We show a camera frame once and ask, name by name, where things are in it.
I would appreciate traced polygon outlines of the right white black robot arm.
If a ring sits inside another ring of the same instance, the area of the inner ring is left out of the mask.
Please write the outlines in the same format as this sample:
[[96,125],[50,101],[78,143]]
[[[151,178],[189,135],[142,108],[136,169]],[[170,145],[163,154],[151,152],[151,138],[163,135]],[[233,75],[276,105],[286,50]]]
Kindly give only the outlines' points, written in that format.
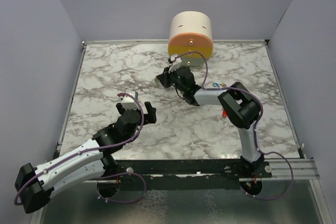
[[242,146],[242,173],[246,177],[259,173],[264,155],[256,147],[255,123],[261,114],[261,105],[240,82],[230,87],[205,89],[196,84],[190,68],[185,66],[171,72],[166,67],[156,78],[164,88],[174,87],[180,91],[189,105],[222,106],[230,122],[238,129]]

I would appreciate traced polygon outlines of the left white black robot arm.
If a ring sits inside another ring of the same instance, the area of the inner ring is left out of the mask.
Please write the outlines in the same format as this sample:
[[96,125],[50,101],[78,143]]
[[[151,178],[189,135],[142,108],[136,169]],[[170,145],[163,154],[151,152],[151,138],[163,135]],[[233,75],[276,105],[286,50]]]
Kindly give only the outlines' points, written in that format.
[[31,214],[72,185],[93,178],[112,178],[118,171],[112,154],[134,141],[144,125],[156,123],[156,108],[150,102],[144,105],[146,113],[141,109],[126,109],[118,103],[117,121],[100,129],[73,151],[37,166],[23,165],[14,183],[15,205]]

